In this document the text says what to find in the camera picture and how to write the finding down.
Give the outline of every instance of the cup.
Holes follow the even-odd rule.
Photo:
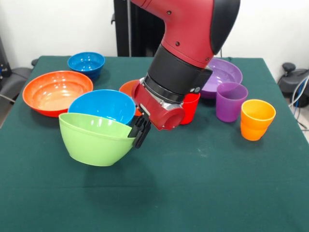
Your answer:
[[[193,121],[195,112],[197,110],[198,100],[201,94],[189,93],[185,96],[183,100],[184,118],[181,125],[189,124]]]
[[[250,141],[257,141],[266,133],[276,116],[275,108],[266,101],[252,99],[241,107],[241,135]]]
[[[218,86],[216,115],[223,122],[234,122],[241,112],[241,105],[248,96],[245,86],[235,82],[225,82]]]
[[[129,97],[132,98],[132,89],[136,85],[137,82],[139,82],[139,80],[133,80],[133,81],[129,81],[129,82],[124,83],[120,87],[119,91],[127,94]],[[141,112],[137,108],[136,108],[136,111],[135,111],[135,116],[141,116]]]

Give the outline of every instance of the black cable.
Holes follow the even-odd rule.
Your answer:
[[[308,129],[308,127],[306,127],[304,124],[302,124],[301,122],[297,121],[299,123],[299,125],[301,125],[303,128],[305,128],[306,130]]]
[[[300,117],[300,107],[298,108],[298,116],[296,118],[297,121],[299,120],[299,117]]]
[[[23,75],[20,75],[20,74],[18,74],[18,73],[15,73],[15,72],[12,72],[13,74],[15,74],[15,75],[17,75],[17,76],[20,76],[20,77],[22,77],[22,78],[24,78],[25,80],[28,80],[28,78],[26,78],[25,76],[23,76]]]

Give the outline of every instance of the green tablecloth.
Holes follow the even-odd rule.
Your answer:
[[[67,70],[67,59],[41,57],[30,80]],[[258,142],[201,101],[192,124],[153,128],[141,149],[112,167],[92,167],[69,157],[56,118],[19,97],[0,130],[0,231],[309,231],[308,143],[264,61],[229,60],[249,98],[277,110]],[[141,78],[151,61],[107,58],[95,89]]]

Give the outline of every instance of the blue bowl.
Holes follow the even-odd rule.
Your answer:
[[[105,57],[95,52],[82,52],[69,58],[68,66],[73,71],[85,74],[92,81],[100,76]]]
[[[68,113],[95,115],[128,125],[135,114],[135,103],[127,94],[101,89],[77,98]]]

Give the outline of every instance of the red robot arm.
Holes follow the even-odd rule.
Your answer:
[[[165,35],[145,76],[132,91],[136,105],[158,130],[183,119],[185,95],[199,93],[212,71],[207,64],[236,21],[240,0],[131,0],[163,19]]]

